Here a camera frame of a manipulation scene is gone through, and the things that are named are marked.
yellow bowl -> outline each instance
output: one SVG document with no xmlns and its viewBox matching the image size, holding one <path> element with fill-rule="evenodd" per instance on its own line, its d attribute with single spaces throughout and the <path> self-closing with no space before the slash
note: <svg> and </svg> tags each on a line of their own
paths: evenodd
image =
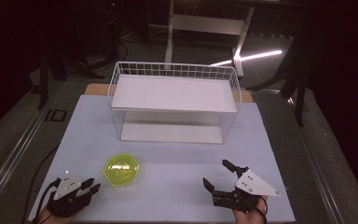
<svg viewBox="0 0 358 224">
<path fill-rule="evenodd" d="M 129 184 L 138 174 L 138 170 L 138 161 L 129 153 L 121 153 L 106 163 L 103 173 L 115 187 Z"/>
</svg>

gray floor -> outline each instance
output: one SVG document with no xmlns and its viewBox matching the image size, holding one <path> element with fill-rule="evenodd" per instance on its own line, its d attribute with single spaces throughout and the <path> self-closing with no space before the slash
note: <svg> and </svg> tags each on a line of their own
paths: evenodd
<svg viewBox="0 0 358 224">
<path fill-rule="evenodd" d="M 229 59 L 231 48 L 235 45 L 232 36 L 218 36 L 220 41 L 188 42 L 181 35 L 175 34 L 174 63 L 210 64 L 225 61 Z M 242 56 L 275 49 L 285 52 L 291 41 L 249 35 Z M 165 32 L 151 36 L 147 43 L 139 41 L 136 35 L 127 36 L 122 42 L 128 48 L 127 61 L 164 61 Z M 241 86 L 250 87 L 273 77 L 283 56 L 244 62 L 245 77 L 241 80 Z M 20 152 L 21 156 L 18 163 L 11 163 L 10 172 L 0 185 L 0 223 L 20 222 L 34 170 L 60 143 L 79 95 L 89 83 L 107 82 L 112 71 L 111 66 L 100 69 L 98 74 L 106 77 L 103 80 L 92 80 L 75 72 L 65 82 L 51 78 L 51 96 L 44 110 L 37 110 L 38 96 L 29 93 L 0 120 L 0 168 L 12 151 Z M 38 71 L 30 76 L 37 82 Z M 271 85 L 268 89 L 279 90 L 283 82 Z M 292 105 L 276 91 L 254 92 L 254 99 L 262 113 L 284 184 L 288 188 L 296 223 L 358 223 L 358 185 L 311 91 L 307 91 L 306 95 L 304 128 L 296 125 Z M 64 121 L 43 121 L 50 109 L 67 111 Z M 51 158 L 35 181 L 30 206 L 34 203 L 50 162 Z"/>
</svg>

white table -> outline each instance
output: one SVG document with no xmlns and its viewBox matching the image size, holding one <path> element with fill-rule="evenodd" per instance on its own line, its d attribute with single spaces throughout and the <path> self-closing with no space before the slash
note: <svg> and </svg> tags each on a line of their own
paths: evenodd
<svg viewBox="0 0 358 224">
<path fill-rule="evenodd" d="M 140 163 L 134 181 L 111 187 L 103 175 L 114 155 L 131 153 Z M 268 222 L 295 221 L 285 186 L 256 104 L 241 110 L 223 145 L 119 141 L 106 96 L 82 95 L 48 171 L 30 218 L 47 185 L 69 171 L 80 181 L 95 178 L 100 191 L 76 221 L 84 222 L 233 222 L 229 209 L 213 206 L 203 187 L 232 191 L 237 179 L 222 159 L 248 166 L 281 193 L 268 198 Z"/>
</svg>

